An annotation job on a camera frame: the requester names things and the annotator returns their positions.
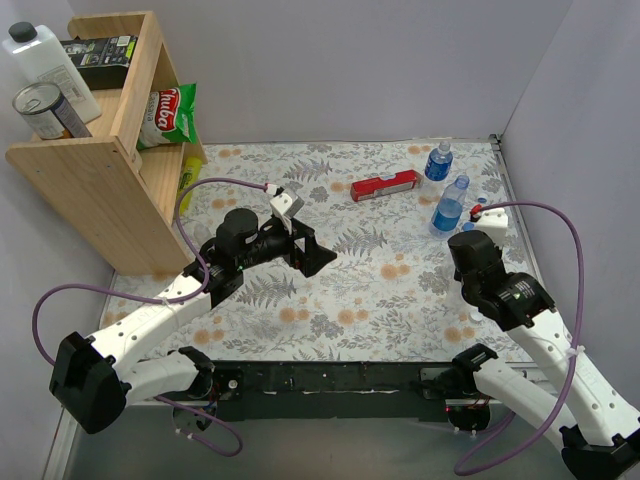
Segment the Pocari Sweat blue label bottle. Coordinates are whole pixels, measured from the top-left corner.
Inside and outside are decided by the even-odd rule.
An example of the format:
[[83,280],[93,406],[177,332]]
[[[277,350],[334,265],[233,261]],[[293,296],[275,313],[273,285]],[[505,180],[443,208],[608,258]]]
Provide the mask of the Pocari Sweat blue label bottle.
[[450,143],[441,141],[429,154],[425,167],[426,178],[434,182],[444,180],[449,174],[452,162],[453,153]]

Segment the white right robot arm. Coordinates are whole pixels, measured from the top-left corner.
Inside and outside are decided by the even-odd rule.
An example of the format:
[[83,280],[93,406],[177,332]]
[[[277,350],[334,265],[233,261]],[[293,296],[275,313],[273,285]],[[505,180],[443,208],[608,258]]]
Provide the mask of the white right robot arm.
[[540,283],[506,271],[502,252],[482,231],[448,241],[462,297],[516,342],[554,388],[548,393],[484,345],[455,357],[454,389],[486,394],[535,428],[577,479],[619,479],[639,463],[639,411],[574,345]]

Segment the blue label crushed bottle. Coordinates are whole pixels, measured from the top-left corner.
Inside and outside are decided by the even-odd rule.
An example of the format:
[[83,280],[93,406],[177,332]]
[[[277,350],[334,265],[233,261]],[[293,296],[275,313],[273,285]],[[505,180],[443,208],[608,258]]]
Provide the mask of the blue label crushed bottle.
[[455,230],[463,212],[469,184],[467,175],[459,175],[445,188],[429,224],[430,233],[436,238],[446,238]]

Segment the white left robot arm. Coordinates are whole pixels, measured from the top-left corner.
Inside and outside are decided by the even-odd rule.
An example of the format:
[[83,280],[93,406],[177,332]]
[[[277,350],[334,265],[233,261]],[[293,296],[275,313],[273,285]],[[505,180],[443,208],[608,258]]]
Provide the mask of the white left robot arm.
[[156,303],[87,338],[74,332],[60,343],[49,389],[87,433],[104,430],[126,407],[157,395],[183,392],[193,400],[209,395],[214,364],[201,351],[182,347],[159,359],[146,356],[231,296],[246,269],[283,259],[312,277],[337,257],[302,222],[272,216],[260,224],[246,208],[227,213],[200,254],[203,259],[188,265]]

